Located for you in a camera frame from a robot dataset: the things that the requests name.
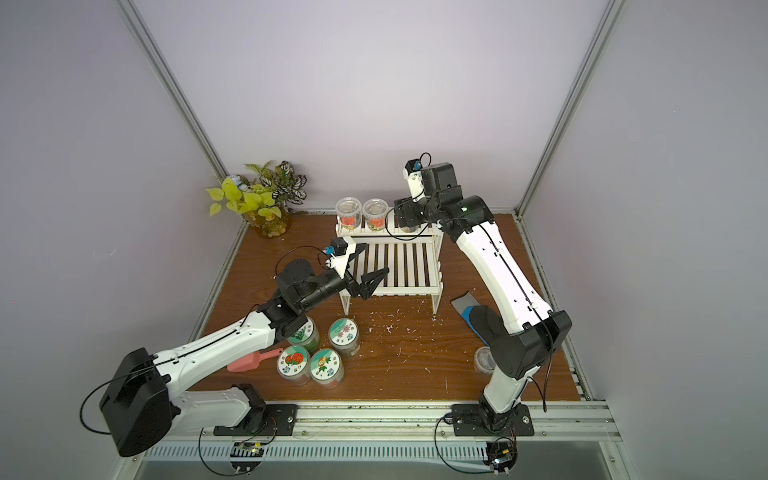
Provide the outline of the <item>clear container red seeds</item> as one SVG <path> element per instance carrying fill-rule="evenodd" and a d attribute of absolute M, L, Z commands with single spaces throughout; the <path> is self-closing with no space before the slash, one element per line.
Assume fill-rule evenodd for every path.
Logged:
<path fill-rule="evenodd" d="M 337 226 L 344 230 L 354 230 L 362 223 L 362 203 L 355 197 L 341 198 L 335 206 Z"/>

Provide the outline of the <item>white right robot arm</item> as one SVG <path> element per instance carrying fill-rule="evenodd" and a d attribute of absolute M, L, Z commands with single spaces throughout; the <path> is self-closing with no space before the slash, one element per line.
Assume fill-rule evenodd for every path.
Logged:
<path fill-rule="evenodd" d="M 396 201 L 396 219 L 407 226 L 436 225 L 470 260 L 495 302 L 488 307 L 464 295 L 453 304 L 495 363 L 479 397 L 479 415 L 488 430 L 498 431 L 535 374 L 553 359 L 572 321 L 535 290 L 491 210 L 481 197 L 463 195 L 451 164 L 428 166 L 413 159 L 405 164 L 403 177 L 410 194 Z"/>

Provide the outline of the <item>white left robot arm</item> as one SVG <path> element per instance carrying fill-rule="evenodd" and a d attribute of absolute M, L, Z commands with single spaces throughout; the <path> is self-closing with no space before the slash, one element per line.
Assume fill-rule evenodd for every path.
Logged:
<path fill-rule="evenodd" d="M 277 274 L 277 289 L 243 319 L 194 342 L 157 354 L 139 348 L 121 361 L 100 402 L 109 434 L 122 457 L 143 453 L 168 433 L 186 428 L 237 427 L 259 407 L 252 388 L 188 390 L 223 367 L 293 336 L 307 314 L 333 295 L 347 291 L 370 298 L 389 273 L 383 267 L 355 278 L 344 259 L 321 274 L 304 259 Z"/>

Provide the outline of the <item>white wooden slatted shelf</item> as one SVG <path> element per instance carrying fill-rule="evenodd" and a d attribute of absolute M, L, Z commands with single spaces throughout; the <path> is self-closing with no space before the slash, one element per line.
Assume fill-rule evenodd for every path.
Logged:
<path fill-rule="evenodd" d="M 352 261 L 356 278 L 362 274 L 388 267 L 387 278 L 378 286 L 376 296 L 425 296 L 431 299 L 432 311 L 437 312 L 443 296 L 443 274 L 440 253 L 443 232 L 434 224 L 422 224 L 413 234 L 403 233 L 390 212 L 384 230 L 371 231 L 365 221 L 354 230 L 335 227 L 340 237 L 351 236 L 368 244 L 367 250 Z"/>

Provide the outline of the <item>jar with tree lid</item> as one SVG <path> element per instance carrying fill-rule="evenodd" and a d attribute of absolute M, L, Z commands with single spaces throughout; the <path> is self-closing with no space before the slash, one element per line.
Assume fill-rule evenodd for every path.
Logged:
<path fill-rule="evenodd" d="M 314 354 L 320 346 L 320 334 L 318 328 L 311 317 L 292 336 L 288 342 L 293 346 L 299 346 L 306 349 L 310 354 Z"/>

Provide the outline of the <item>jar with strawberry lid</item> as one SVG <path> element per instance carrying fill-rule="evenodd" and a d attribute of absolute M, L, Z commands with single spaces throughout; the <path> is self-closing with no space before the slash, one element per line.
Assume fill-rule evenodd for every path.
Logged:
<path fill-rule="evenodd" d="M 312 380 L 310 374 L 311 355 L 301 346 L 289 346 L 277 360 L 277 372 L 293 385 L 305 385 Z"/>

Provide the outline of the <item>jar with orange flower lid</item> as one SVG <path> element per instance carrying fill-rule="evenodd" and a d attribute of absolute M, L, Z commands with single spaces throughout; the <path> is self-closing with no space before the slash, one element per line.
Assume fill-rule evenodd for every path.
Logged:
<path fill-rule="evenodd" d="M 345 375 L 342 357 L 333 349 L 318 350 L 310 361 L 312 380 L 324 388 L 338 387 Z"/>

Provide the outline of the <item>pink plastic scoop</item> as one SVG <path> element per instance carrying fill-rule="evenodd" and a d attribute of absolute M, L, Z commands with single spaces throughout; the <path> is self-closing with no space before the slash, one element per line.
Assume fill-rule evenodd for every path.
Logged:
<path fill-rule="evenodd" d="M 257 369 L 260 364 L 271 358 L 279 357 L 283 353 L 283 348 L 277 348 L 267 352 L 253 352 L 240 359 L 230 363 L 227 371 L 231 373 L 243 373 Z"/>

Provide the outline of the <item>black blue garden glove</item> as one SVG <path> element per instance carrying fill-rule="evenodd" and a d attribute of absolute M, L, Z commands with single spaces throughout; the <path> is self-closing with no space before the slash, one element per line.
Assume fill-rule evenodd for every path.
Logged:
<path fill-rule="evenodd" d="M 502 318 L 489 306 L 481 305 L 470 292 L 453 299 L 451 305 L 485 346 L 501 335 Z"/>

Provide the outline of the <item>left controller board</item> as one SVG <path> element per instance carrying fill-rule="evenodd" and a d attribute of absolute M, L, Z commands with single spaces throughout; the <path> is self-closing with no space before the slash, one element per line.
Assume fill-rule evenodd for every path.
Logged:
<path fill-rule="evenodd" d="M 265 448 L 261 443 L 235 442 L 229 454 L 230 465 L 235 475 L 247 475 L 258 468 L 264 458 Z"/>

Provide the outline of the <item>controller board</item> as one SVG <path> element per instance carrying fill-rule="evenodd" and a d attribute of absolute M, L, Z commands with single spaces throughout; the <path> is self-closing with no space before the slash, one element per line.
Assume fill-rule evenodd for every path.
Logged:
<path fill-rule="evenodd" d="M 500 437 L 486 444 L 486 463 L 496 476 L 509 475 L 518 458 L 518 446 L 511 437 Z"/>
<path fill-rule="evenodd" d="M 230 465 L 235 475 L 247 475 L 258 468 L 264 458 L 265 448 L 261 443 L 235 442 L 229 454 Z"/>

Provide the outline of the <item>right controller board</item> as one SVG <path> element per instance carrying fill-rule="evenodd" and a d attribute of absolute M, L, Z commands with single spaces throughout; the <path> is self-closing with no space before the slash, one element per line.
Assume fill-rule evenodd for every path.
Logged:
<path fill-rule="evenodd" d="M 518 458 L 518 446 L 511 437 L 500 437 L 486 444 L 486 463 L 496 476 L 509 475 Z"/>

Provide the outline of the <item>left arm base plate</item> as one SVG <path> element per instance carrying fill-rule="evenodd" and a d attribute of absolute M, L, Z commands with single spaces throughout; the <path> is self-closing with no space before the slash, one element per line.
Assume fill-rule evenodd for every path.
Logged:
<path fill-rule="evenodd" d="M 297 411 L 297 404 L 267 404 L 260 409 L 252 408 L 237 425 L 216 426 L 213 435 L 289 437 L 293 434 Z"/>

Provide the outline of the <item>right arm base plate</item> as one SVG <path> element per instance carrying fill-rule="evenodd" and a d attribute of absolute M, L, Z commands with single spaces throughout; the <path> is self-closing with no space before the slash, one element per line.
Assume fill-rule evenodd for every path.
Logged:
<path fill-rule="evenodd" d="M 517 404 L 505 413 L 497 413 L 484 405 L 458 403 L 451 406 L 449 418 L 454 434 L 459 437 L 535 435 L 533 420 L 525 404 Z"/>

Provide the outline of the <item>aluminium front rail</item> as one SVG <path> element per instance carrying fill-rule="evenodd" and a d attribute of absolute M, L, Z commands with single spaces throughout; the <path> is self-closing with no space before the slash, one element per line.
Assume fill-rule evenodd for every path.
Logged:
<path fill-rule="evenodd" d="M 428 440 L 505 437 L 535 441 L 620 442 L 618 426 L 603 401 L 525 401 L 498 431 L 485 427 L 475 403 L 458 401 L 270 404 L 265 425 L 196 428 L 170 438 L 269 440 Z"/>

